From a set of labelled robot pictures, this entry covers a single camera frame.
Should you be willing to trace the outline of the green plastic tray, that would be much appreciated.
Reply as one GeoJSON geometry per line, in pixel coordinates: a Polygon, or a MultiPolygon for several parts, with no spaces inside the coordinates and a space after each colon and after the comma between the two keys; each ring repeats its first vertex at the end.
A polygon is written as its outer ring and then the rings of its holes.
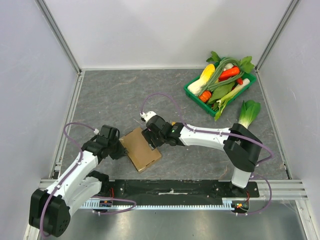
{"type": "Polygon", "coordinates": [[[186,95],[218,120],[226,106],[256,81],[252,59],[220,58],[213,53],[200,76],[184,86],[186,95]]]}

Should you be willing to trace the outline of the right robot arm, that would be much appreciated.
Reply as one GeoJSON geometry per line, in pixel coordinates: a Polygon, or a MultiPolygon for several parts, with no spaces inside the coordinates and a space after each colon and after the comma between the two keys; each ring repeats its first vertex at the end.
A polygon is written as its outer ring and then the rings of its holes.
{"type": "Polygon", "coordinates": [[[229,191],[235,197],[247,191],[251,174],[255,171],[262,142],[239,123],[227,128],[196,127],[182,122],[171,124],[153,111],[140,114],[146,129],[142,135],[156,149],[164,144],[174,146],[200,146],[226,153],[234,166],[229,191]]]}

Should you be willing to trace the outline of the small orange pumpkin toy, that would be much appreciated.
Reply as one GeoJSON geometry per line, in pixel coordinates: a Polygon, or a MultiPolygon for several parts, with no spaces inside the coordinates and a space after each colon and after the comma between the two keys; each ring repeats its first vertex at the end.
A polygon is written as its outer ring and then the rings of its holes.
{"type": "Polygon", "coordinates": [[[205,90],[198,98],[206,103],[212,97],[212,93],[209,90],[205,90]]]}

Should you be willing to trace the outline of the yellow napa cabbage toy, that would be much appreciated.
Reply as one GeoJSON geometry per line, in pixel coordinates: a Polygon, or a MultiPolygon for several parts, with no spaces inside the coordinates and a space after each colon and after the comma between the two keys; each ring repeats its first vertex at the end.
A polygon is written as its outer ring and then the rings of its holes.
{"type": "Polygon", "coordinates": [[[187,89],[194,94],[195,96],[197,96],[202,87],[205,86],[207,84],[207,82],[209,81],[209,79],[211,78],[211,76],[213,75],[213,73],[215,72],[215,66],[210,63],[208,64],[205,69],[203,70],[203,72],[201,73],[200,77],[198,80],[194,81],[193,83],[191,83],[187,89]]]}

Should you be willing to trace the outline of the bok choy toy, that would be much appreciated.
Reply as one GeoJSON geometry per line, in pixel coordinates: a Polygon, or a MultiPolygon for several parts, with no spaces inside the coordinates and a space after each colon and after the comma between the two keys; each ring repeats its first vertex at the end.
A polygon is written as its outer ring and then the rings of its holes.
{"type": "Polygon", "coordinates": [[[254,100],[243,101],[238,123],[248,129],[250,124],[257,118],[260,110],[261,104],[259,102],[254,100]]]}

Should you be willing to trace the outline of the brown cardboard express box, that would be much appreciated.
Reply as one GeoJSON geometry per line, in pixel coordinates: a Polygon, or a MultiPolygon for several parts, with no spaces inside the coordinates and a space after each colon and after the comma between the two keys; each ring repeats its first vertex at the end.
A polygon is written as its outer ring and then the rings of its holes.
{"type": "Polygon", "coordinates": [[[161,153],[152,149],[142,134],[142,128],[137,127],[120,138],[120,142],[127,150],[127,155],[135,169],[141,173],[162,158],[161,153]]]}

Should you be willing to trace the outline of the white green leek toy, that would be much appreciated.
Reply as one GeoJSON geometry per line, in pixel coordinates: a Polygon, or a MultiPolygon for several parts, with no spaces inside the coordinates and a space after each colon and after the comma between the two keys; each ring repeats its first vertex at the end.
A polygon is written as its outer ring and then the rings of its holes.
{"type": "Polygon", "coordinates": [[[251,81],[248,78],[245,78],[242,84],[237,85],[233,90],[231,90],[228,94],[226,94],[224,97],[217,101],[218,107],[221,109],[229,102],[230,99],[235,97],[240,91],[244,90],[244,88],[248,86],[250,83],[251,81]]]}

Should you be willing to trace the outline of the green leafy vegetable toy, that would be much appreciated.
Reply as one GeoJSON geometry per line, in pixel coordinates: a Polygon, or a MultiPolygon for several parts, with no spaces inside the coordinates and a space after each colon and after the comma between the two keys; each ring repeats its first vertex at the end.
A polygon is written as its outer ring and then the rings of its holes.
{"type": "Polygon", "coordinates": [[[211,109],[216,112],[216,114],[214,116],[215,122],[220,118],[223,110],[225,109],[225,107],[227,105],[226,104],[222,108],[219,108],[218,100],[220,100],[222,97],[227,95],[232,90],[234,85],[235,85],[235,82],[233,81],[231,83],[219,86],[217,89],[215,89],[213,91],[211,98],[208,100],[207,104],[212,105],[211,109]]]}

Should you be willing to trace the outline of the orange carrot toy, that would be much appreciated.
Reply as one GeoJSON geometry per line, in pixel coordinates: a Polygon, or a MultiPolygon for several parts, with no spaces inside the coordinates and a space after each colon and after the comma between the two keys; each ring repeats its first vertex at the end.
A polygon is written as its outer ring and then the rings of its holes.
{"type": "Polygon", "coordinates": [[[218,81],[219,82],[225,81],[231,77],[238,75],[239,73],[240,73],[240,69],[237,66],[233,66],[232,68],[223,71],[220,77],[218,78],[218,81]]]}

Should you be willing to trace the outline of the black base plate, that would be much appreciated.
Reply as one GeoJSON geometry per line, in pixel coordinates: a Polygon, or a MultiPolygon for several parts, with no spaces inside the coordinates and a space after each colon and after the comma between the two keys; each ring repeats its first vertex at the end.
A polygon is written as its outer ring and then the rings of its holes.
{"type": "Polygon", "coordinates": [[[138,180],[117,179],[102,184],[96,194],[101,197],[114,197],[138,203],[218,203],[223,198],[246,199],[260,196],[256,182],[249,182],[242,189],[230,181],[219,180],[138,180]]]}

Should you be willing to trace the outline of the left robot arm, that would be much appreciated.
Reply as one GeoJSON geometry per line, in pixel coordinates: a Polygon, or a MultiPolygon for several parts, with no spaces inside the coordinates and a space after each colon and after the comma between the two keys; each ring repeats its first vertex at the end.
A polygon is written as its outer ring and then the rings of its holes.
{"type": "Polygon", "coordinates": [[[79,146],[73,163],[46,189],[36,189],[30,198],[28,223],[39,229],[43,238],[60,237],[74,213],[91,197],[114,196],[109,176],[95,167],[105,158],[118,160],[127,154],[116,127],[103,125],[94,136],[79,146]]]}

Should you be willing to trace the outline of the green long beans toy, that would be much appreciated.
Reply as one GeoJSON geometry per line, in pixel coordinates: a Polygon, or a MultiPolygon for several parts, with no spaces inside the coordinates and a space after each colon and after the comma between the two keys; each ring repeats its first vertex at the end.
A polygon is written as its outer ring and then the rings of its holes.
{"type": "Polygon", "coordinates": [[[199,91],[199,93],[196,94],[196,96],[199,97],[204,91],[214,91],[220,86],[224,86],[228,83],[231,83],[232,81],[236,80],[236,77],[242,77],[244,75],[244,73],[245,72],[243,71],[243,69],[241,67],[241,63],[238,59],[233,58],[233,57],[224,57],[219,62],[218,67],[215,69],[214,73],[209,78],[208,82],[200,88],[200,91],[199,91]],[[237,66],[239,68],[239,73],[237,75],[231,77],[231,79],[229,79],[229,80],[225,80],[225,81],[221,81],[221,82],[216,83],[216,81],[221,76],[223,69],[229,63],[233,64],[234,66],[237,66]]]}

